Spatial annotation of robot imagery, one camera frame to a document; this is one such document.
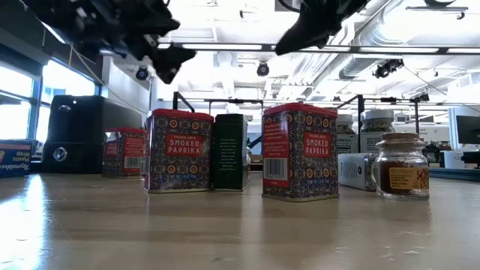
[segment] wooden table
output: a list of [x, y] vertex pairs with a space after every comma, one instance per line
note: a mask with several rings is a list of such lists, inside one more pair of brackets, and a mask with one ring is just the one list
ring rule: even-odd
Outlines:
[[427, 202], [346, 187], [339, 199], [152, 194], [91, 175], [0, 179], [0, 269], [479, 269], [480, 184], [432, 180]]

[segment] speaker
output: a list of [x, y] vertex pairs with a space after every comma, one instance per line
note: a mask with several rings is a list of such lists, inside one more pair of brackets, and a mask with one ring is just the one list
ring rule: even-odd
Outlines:
[[101, 173], [105, 130], [138, 128], [142, 116], [101, 96], [56, 95], [43, 146], [44, 173]]

